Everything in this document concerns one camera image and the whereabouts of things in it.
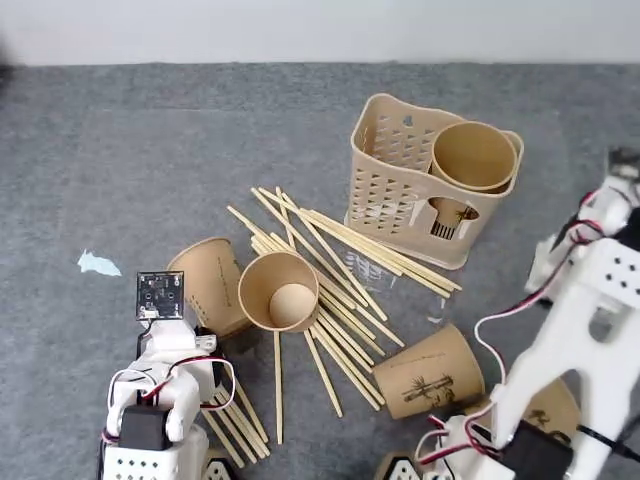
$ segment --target circuit board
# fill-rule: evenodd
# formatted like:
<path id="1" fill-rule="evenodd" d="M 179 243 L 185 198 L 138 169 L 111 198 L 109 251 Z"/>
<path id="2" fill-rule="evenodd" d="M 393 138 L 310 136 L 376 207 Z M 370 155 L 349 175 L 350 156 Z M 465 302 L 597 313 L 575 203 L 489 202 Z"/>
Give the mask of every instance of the circuit board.
<path id="1" fill-rule="evenodd" d="M 138 320 L 179 320 L 184 316 L 184 272 L 138 272 Z"/>

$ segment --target paper cup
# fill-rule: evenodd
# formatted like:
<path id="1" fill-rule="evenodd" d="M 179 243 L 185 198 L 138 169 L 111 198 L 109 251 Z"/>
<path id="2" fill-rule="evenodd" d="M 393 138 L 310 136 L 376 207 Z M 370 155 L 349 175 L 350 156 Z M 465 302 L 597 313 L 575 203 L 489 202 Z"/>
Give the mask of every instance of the paper cup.
<path id="1" fill-rule="evenodd" d="M 485 123 L 450 125 L 436 135 L 431 149 L 432 175 L 473 192 L 502 191 L 516 170 L 513 144 Z"/>
<path id="2" fill-rule="evenodd" d="M 488 404 L 485 401 L 465 413 L 477 412 Z M 529 402 L 522 419 L 546 433 L 560 433 L 569 439 L 576 433 L 580 423 L 580 408 L 567 385 L 561 378 L 540 390 Z M 491 429 L 491 413 L 480 417 L 478 423 Z"/>
<path id="3" fill-rule="evenodd" d="M 299 255 L 274 252 L 256 258 L 238 285 L 240 306 L 260 328 L 301 332 L 318 317 L 318 278 Z"/>
<path id="4" fill-rule="evenodd" d="M 484 379 L 467 341 L 449 325 L 373 369 L 395 419 L 484 393 Z"/>
<path id="5" fill-rule="evenodd" d="M 238 302 L 240 268 L 229 240 L 196 243 L 176 255 L 167 269 L 184 271 L 187 302 L 200 322 L 220 338 L 251 325 Z"/>

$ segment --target black wire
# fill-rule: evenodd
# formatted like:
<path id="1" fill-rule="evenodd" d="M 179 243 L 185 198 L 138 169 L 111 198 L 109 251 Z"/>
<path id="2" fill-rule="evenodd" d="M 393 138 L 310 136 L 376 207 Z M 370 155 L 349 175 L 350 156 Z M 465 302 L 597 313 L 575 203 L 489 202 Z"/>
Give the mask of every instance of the black wire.
<path id="1" fill-rule="evenodd" d="M 629 440 L 631 436 L 636 433 L 638 427 L 640 427 L 640 413 L 637 413 L 635 417 L 627 422 L 627 424 L 622 429 L 622 433 L 620 433 L 620 436 L 618 437 L 618 441 L 626 442 L 627 440 Z"/>
<path id="2" fill-rule="evenodd" d="M 442 437 L 438 438 L 438 442 L 440 443 L 440 446 L 438 448 L 442 448 Z M 444 465 L 447 467 L 447 470 L 449 470 L 449 475 L 451 475 L 451 480 L 456 480 L 456 474 L 453 473 L 453 470 L 449 466 L 449 462 L 447 461 L 447 457 L 442 457 L 442 461 L 444 462 Z"/>
<path id="3" fill-rule="evenodd" d="M 102 473 L 104 472 L 104 449 L 106 444 L 104 440 L 100 438 L 100 445 L 98 447 L 98 463 L 96 465 L 96 480 L 102 480 Z"/>
<path id="4" fill-rule="evenodd" d="M 142 355 L 142 340 L 144 340 L 144 337 L 151 331 L 151 325 L 153 325 L 153 322 L 155 322 L 155 319 L 149 320 L 149 325 L 147 326 L 145 331 L 138 335 L 138 343 L 136 345 L 136 360 L 140 358 L 140 355 Z"/>
<path id="5" fill-rule="evenodd" d="M 620 440 L 617 440 L 614 442 L 610 438 L 607 438 L 601 433 L 598 433 L 589 427 L 585 427 L 584 425 L 578 425 L 577 430 L 581 433 L 584 433 L 585 435 L 590 436 L 591 438 L 596 439 L 600 443 L 605 444 L 607 447 L 611 449 L 611 453 L 613 453 L 614 455 L 619 455 L 623 458 L 627 458 L 629 460 L 633 460 L 635 462 L 640 463 L 640 454 L 633 451 L 631 448 L 626 446 Z"/>

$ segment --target paper cup rim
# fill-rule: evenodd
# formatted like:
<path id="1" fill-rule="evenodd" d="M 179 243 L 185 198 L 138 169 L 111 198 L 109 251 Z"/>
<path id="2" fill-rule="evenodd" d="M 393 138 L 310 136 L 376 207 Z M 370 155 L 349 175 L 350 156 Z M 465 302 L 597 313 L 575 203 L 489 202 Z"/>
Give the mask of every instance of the paper cup rim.
<path id="1" fill-rule="evenodd" d="M 205 243 L 210 243 L 210 242 L 217 242 L 219 240 L 222 240 L 224 242 L 227 242 L 228 245 L 231 245 L 231 240 L 229 240 L 228 238 L 225 237 L 209 237 L 209 238 L 205 238 L 204 240 L 200 240 L 199 242 L 194 243 L 193 245 L 188 246 L 187 248 L 185 248 L 184 250 L 182 250 L 180 253 L 178 253 L 175 257 L 173 257 L 173 259 L 169 262 L 169 264 L 167 265 L 167 269 L 171 270 L 171 268 L 173 267 L 173 265 L 182 257 L 184 257 L 187 253 L 189 253 L 191 250 L 195 250 L 196 248 L 204 245 Z"/>
<path id="2" fill-rule="evenodd" d="M 249 313 L 247 312 L 245 306 L 244 306 L 244 302 L 242 301 L 242 296 L 240 295 L 240 287 L 242 286 L 242 282 L 244 280 L 245 274 L 249 271 L 249 269 L 253 266 L 254 263 L 269 257 L 271 255 L 290 255 L 292 257 L 296 257 L 299 260 L 302 260 L 302 262 L 308 267 L 309 271 L 311 272 L 311 274 L 313 275 L 313 279 L 315 280 L 315 292 L 313 292 L 314 294 L 314 307 L 313 309 L 311 309 L 311 311 L 309 312 L 309 315 L 307 315 L 306 317 L 304 317 L 303 319 L 299 320 L 298 322 L 289 325 L 287 327 L 269 327 L 266 325 L 263 325 L 262 323 L 258 323 L 255 320 L 253 320 L 253 318 L 251 318 L 251 315 L 249 315 Z M 247 268 L 244 269 L 244 271 L 242 272 L 242 275 L 240 275 L 240 281 L 238 282 L 238 303 L 240 303 L 240 308 L 242 309 L 242 311 L 245 314 L 245 317 L 247 317 L 249 319 L 249 321 L 251 323 L 253 323 L 256 327 L 261 328 L 263 330 L 268 330 L 270 332 L 299 332 L 300 330 L 300 325 L 303 325 L 305 322 L 309 321 L 309 318 L 314 316 L 314 312 L 316 312 L 318 310 L 318 300 L 319 300 L 319 296 L 320 296 L 320 282 L 318 281 L 318 276 L 316 275 L 316 271 L 313 268 L 313 265 L 311 265 L 302 255 L 298 254 L 298 253 L 294 253 L 294 252 L 286 252 L 284 250 L 282 251 L 278 251 L 278 252 L 269 252 L 269 253 L 265 253 L 264 255 L 260 255 L 259 257 L 254 258 L 249 265 L 247 265 Z"/>
<path id="3" fill-rule="evenodd" d="M 482 186 L 468 185 L 466 183 L 462 183 L 462 182 L 456 180 L 455 178 L 451 177 L 445 171 L 445 169 L 442 168 L 442 165 L 440 165 L 440 163 L 438 163 L 438 158 L 436 157 L 436 144 L 438 143 L 438 139 L 445 132 L 449 131 L 452 128 L 459 127 L 460 125 L 481 125 L 482 127 L 486 127 L 489 130 L 493 130 L 495 133 L 499 134 L 501 137 L 504 138 L 504 141 L 509 145 L 509 149 L 511 150 L 511 152 L 513 152 L 513 160 L 512 160 L 512 164 L 511 164 L 511 170 L 509 171 L 509 174 L 505 177 L 504 180 L 502 180 L 501 182 L 494 183 L 493 185 L 482 185 Z M 456 186 L 458 188 L 462 188 L 464 190 L 482 193 L 482 192 L 487 192 L 487 191 L 491 191 L 491 190 L 496 190 L 496 189 L 502 187 L 503 185 L 509 183 L 510 179 L 512 179 L 513 176 L 515 175 L 515 173 L 517 172 L 517 168 L 518 168 L 518 152 L 516 151 L 515 147 L 513 146 L 513 143 L 505 135 L 505 132 L 503 132 L 499 128 L 496 128 L 493 125 L 489 125 L 488 123 L 484 123 L 484 122 L 465 120 L 465 121 L 462 121 L 462 122 L 457 122 L 457 123 L 452 123 L 451 125 L 447 125 L 442 130 L 438 131 L 438 133 L 436 133 L 435 137 L 433 138 L 433 141 L 431 142 L 431 163 L 438 168 L 438 170 L 440 171 L 442 176 L 446 179 L 447 182 L 451 183 L 451 185 L 454 185 L 454 186 Z"/>

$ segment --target white paper fragment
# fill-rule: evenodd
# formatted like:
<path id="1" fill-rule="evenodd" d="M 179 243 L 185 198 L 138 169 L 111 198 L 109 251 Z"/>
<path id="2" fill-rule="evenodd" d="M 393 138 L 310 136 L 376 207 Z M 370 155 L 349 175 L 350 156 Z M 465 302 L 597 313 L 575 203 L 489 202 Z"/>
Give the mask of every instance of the white paper fragment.
<path id="1" fill-rule="evenodd" d="M 122 273 L 115 264 L 108 258 L 96 257 L 93 252 L 87 252 L 84 249 L 82 255 L 78 259 L 78 265 L 80 265 L 80 272 L 98 272 L 102 275 L 108 275 L 110 277 L 121 277 Z"/>
<path id="2" fill-rule="evenodd" d="M 447 305 L 447 300 L 445 298 L 441 298 L 440 299 L 440 312 L 438 316 L 427 316 L 427 320 L 430 321 L 431 323 L 435 323 L 436 325 L 440 322 L 442 322 L 442 320 L 444 320 L 444 308 Z"/>

